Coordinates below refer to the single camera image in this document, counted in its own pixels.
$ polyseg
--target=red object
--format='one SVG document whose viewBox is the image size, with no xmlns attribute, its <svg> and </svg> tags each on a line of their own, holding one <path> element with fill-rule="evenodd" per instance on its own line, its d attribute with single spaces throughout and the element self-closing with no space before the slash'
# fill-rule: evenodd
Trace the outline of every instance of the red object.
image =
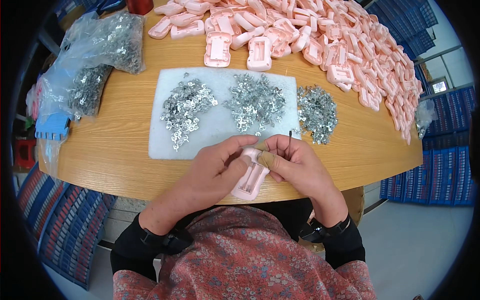
<svg viewBox="0 0 480 300">
<path fill-rule="evenodd" d="M 130 13 L 144 15 L 153 9 L 153 0 L 127 0 Z"/>
<path fill-rule="evenodd" d="M 17 166 L 31 169 L 35 165 L 34 147 L 36 139 L 17 140 L 15 143 L 15 164 Z"/>
</svg>

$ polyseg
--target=white foam pad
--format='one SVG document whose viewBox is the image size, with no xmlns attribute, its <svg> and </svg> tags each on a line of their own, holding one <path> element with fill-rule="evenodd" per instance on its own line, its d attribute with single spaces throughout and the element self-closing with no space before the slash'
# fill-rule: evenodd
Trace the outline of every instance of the white foam pad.
<svg viewBox="0 0 480 300">
<path fill-rule="evenodd" d="M 160 71 L 156 85 L 155 99 L 152 108 L 152 119 L 150 120 L 150 137 L 148 140 L 148 155 L 152 159 L 193 159 L 203 147 L 217 144 L 232 135 L 241 134 L 237 130 L 237 122 L 233 119 L 231 111 L 223 106 L 223 101 L 232 98 L 231 86 L 237 86 L 234 74 L 251 74 L 259 79 L 262 73 L 236 69 L 215 69 L 215 68 L 177 68 Z M 265 125 L 261 132 L 260 141 L 274 134 L 286 134 L 292 128 L 300 128 L 297 111 L 297 82 L 295 77 L 287 77 L 276 74 L 265 73 L 270 80 L 270 85 L 282 89 L 286 104 L 285 115 L 281 123 L 275 121 L 275 127 Z M 189 134 L 189 142 L 184 143 L 176 152 L 173 149 L 170 130 L 166 129 L 166 121 L 160 120 L 163 109 L 163 102 L 172 94 L 171 90 L 177 87 L 181 81 L 189 81 L 198 78 L 212 89 L 218 105 L 210 107 L 206 113 L 198 113 L 196 116 L 198 130 Z M 258 124 L 254 124 L 248 130 L 248 134 L 258 132 Z M 295 138 L 300 139 L 299 133 L 293 133 Z"/>
</svg>

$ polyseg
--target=hand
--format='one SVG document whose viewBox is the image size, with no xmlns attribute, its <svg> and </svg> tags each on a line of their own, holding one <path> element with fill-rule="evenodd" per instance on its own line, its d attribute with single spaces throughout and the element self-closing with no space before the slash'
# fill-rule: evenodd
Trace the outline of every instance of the hand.
<svg viewBox="0 0 480 300">
<path fill-rule="evenodd" d="M 249 156 L 239 157 L 242 147 L 257 141 L 254 135 L 235 135 L 202 148 L 185 175 L 140 213 L 140 226 L 165 235 L 184 216 L 217 204 L 233 190 L 252 162 Z"/>
<path fill-rule="evenodd" d="M 315 218 L 324 226 L 334 226 L 347 218 L 348 208 L 342 193 L 306 142 L 277 134 L 255 148 L 263 151 L 258 162 L 270 169 L 270 176 L 276 182 L 287 181 L 310 197 Z"/>
</svg>

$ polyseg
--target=pink floral blouse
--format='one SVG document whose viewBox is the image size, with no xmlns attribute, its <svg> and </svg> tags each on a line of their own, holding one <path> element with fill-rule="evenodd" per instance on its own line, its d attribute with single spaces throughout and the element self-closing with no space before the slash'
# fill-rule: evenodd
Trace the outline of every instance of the pink floral blouse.
<svg viewBox="0 0 480 300">
<path fill-rule="evenodd" d="M 194 242 L 165 256 L 158 283 L 117 271 L 113 299 L 376 299 L 365 262 L 334 270 L 256 208 L 218 207 L 187 229 Z"/>
</svg>

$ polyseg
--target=black sleeve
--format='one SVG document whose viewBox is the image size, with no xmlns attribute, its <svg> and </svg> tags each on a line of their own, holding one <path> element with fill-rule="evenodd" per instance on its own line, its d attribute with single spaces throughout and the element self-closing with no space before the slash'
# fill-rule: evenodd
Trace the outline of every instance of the black sleeve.
<svg viewBox="0 0 480 300">
<path fill-rule="evenodd" d="M 332 268 L 336 269 L 346 263 L 356 260 L 365 261 L 365 248 L 363 247 L 360 232 L 353 222 L 341 234 L 329 237 L 323 241 L 325 247 L 325 260 Z"/>
<path fill-rule="evenodd" d="M 142 236 L 145 236 L 145 232 L 138 223 L 137 215 L 115 241 L 110 253 L 112 272 L 115 274 L 119 270 L 130 270 L 156 282 L 153 259 L 158 253 L 152 252 L 150 247 L 142 243 Z"/>
</svg>

